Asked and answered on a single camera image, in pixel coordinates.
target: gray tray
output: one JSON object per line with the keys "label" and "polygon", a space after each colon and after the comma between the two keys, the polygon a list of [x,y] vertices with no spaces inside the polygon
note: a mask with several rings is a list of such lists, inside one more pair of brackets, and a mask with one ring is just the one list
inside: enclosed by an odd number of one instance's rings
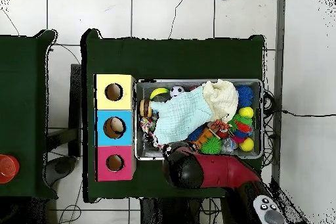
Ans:
{"label": "gray tray", "polygon": [[[223,152],[223,154],[230,154],[239,156],[242,159],[255,159],[259,158],[263,154],[264,150],[264,139],[263,137],[263,83],[258,79],[222,79],[230,81],[235,87],[240,85],[250,86],[254,92],[252,109],[254,110],[253,116],[253,127],[254,132],[250,136],[254,141],[254,148],[250,152],[244,152],[237,149],[231,153]],[[142,141],[143,132],[140,128],[139,121],[140,115],[138,113],[138,106],[142,99],[150,100],[151,92],[159,87],[172,88],[173,86],[182,86],[186,91],[192,86],[201,85],[206,81],[211,81],[213,83],[217,82],[217,79],[179,79],[179,80],[169,80],[169,79],[158,79],[151,82],[145,80],[138,80],[135,85],[136,91],[136,110],[135,110],[135,156],[139,160],[163,160],[161,151],[158,148],[153,147],[149,143],[144,143]]]}

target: dark green tabletop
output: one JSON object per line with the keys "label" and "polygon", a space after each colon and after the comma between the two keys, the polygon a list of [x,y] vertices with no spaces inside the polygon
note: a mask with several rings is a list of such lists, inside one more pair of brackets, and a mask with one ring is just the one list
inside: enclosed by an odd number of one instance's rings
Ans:
{"label": "dark green tabletop", "polygon": [[46,149],[46,56],[53,31],[35,37],[0,35],[0,154],[20,170],[0,196],[55,198],[43,181]]}
{"label": "dark green tabletop", "polygon": [[[162,161],[137,161],[131,181],[95,181],[94,74],[131,74],[135,79],[263,79],[261,35],[249,39],[148,40],[102,39],[88,30],[81,40],[83,82],[84,195],[94,198],[124,197],[220,197],[224,189],[176,189],[162,173]],[[261,171],[261,158],[248,160]]]}

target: red object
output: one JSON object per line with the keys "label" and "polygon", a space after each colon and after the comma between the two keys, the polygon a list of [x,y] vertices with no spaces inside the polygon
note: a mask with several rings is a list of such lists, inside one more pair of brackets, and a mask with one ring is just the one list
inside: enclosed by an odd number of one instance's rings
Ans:
{"label": "red object", "polygon": [[235,189],[247,182],[261,181],[256,172],[234,156],[208,155],[193,152],[188,147],[180,147],[179,152],[193,154],[203,170],[205,187],[230,187]]}
{"label": "red object", "polygon": [[243,143],[245,140],[246,140],[247,137],[238,137],[238,136],[232,136],[232,139],[237,142],[238,144],[239,143]]}
{"label": "red object", "polygon": [[219,138],[227,138],[228,136],[228,130],[226,130],[226,132],[222,132],[220,129],[216,132],[216,135]]}
{"label": "red object", "polygon": [[198,86],[192,86],[190,89],[189,89],[189,92],[191,92],[192,90],[196,89]]}
{"label": "red object", "polygon": [[0,154],[0,183],[8,183],[18,173],[20,165],[14,156]]}
{"label": "red object", "polygon": [[252,131],[252,128],[249,125],[246,125],[244,123],[238,122],[237,123],[237,128],[244,133],[249,133]]}

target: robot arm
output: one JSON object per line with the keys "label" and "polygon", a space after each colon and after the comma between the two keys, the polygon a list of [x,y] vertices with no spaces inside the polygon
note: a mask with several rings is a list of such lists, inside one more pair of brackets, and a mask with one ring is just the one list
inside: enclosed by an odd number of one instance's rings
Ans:
{"label": "robot arm", "polygon": [[165,151],[164,156],[163,172],[172,186],[227,189],[222,206],[232,218],[230,224],[287,224],[259,174],[239,158],[198,154],[186,145]]}

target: red cup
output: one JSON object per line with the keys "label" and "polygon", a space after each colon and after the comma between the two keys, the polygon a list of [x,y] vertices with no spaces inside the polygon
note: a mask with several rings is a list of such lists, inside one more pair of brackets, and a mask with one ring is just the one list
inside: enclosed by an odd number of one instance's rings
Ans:
{"label": "red cup", "polygon": [[20,166],[14,156],[0,154],[0,183],[8,183],[18,173]]}

